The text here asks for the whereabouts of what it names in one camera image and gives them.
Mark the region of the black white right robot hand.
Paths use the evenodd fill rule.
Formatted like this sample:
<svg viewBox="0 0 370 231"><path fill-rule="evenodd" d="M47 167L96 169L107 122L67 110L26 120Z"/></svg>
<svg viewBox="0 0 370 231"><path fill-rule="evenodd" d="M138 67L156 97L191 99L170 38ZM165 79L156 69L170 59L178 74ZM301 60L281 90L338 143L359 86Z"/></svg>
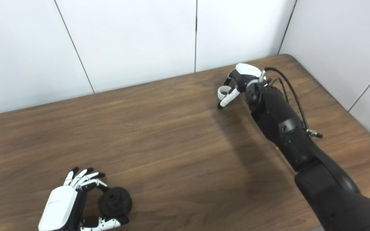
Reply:
<svg viewBox="0 0 370 231"><path fill-rule="evenodd" d="M244 93L248 103L256 100L256 86L265 85L265 71L259 68L239 63L229 72L224 84L218 88L217 97L220 102L217 108L222 109L233 101L239 94Z"/></svg>

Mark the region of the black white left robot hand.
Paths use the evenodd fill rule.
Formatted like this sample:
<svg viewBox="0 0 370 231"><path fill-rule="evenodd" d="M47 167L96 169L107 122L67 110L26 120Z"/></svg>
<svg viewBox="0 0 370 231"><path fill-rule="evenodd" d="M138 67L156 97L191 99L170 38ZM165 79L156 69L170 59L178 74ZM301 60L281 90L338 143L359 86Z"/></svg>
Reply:
<svg viewBox="0 0 370 231"><path fill-rule="evenodd" d="M133 200L123 187L110 188L102 181L105 174L92 167L74 167L62 186L50 192L38 224L40 231L106 231L129 223ZM88 193L102 191L97 207L98 217L83 217Z"/></svg>

